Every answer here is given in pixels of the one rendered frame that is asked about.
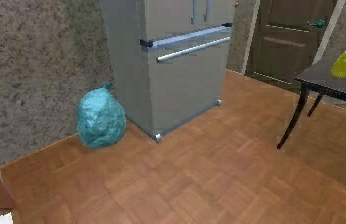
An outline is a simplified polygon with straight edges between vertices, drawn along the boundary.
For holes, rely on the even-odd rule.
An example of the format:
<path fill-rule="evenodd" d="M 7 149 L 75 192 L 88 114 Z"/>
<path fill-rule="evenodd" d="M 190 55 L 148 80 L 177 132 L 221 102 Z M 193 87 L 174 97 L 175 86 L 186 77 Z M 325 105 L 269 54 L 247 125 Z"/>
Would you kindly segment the yellow spray bottle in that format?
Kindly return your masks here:
<path fill-rule="evenodd" d="M 333 63 L 331 75 L 336 78 L 346 78 L 346 50 Z"/>

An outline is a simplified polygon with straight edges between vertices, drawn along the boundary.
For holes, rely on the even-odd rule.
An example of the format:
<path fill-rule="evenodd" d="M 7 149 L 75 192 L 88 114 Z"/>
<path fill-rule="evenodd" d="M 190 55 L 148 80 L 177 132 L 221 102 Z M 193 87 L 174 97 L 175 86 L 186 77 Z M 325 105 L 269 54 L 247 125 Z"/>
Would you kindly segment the grey fridge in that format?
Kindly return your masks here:
<path fill-rule="evenodd" d="M 231 37 L 234 0 L 99 0 L 116 95 L 154 141 L 222 103 L 230 41 L 164 63 L 156 57 Z"/>

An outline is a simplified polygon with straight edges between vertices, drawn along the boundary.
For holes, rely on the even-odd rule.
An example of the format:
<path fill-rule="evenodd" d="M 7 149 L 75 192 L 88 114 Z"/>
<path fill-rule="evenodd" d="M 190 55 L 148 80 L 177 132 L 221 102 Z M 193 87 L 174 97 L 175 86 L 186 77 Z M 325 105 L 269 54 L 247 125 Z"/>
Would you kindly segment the teal garbage bag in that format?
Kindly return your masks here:
<path fill-rule="evenodd" d="M 125 135 L 125 111 L 111 94 L 112 87 L 112 83 L 106 82 L 87 92 L 76 108 L 78 137 L 90 149 L 110 147 Z"/>

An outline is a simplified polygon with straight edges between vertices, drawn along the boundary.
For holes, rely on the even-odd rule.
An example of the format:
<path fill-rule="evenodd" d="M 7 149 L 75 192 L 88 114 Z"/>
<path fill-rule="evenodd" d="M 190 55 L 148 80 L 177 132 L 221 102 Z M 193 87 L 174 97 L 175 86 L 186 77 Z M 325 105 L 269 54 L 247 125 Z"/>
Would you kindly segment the black table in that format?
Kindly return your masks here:
<path fill-rule="evenodd" d="M 335 58 L 332 56 L 324 56 L 317 63 L 311 65 L 295 77 L 295 80 L 301 84 L 301 91 L 292 119 L 277 144 L 278 150 L 285 144 L 299 120 L 310 91 L 317 92 L 318 97 L 312 109 L 308 112 L 308 115 L 314 112 L 323 96 L 329 96 L 346 102 L 346 78 L 335 78 L 331 75 L 331 67 L 334 62 Z"/>

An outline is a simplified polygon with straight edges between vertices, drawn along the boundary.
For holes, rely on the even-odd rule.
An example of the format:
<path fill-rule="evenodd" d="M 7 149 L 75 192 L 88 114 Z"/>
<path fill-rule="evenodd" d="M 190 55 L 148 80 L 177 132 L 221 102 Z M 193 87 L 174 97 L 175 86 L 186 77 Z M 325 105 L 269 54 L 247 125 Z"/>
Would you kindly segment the dark brown room door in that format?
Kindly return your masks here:
<path fill-rule="evenodd" d="M 338 0 L 260 0 L 246 75 L 285 89 L 309 67 Z M 318 20 L 325 27 L 307 25 Z"/>

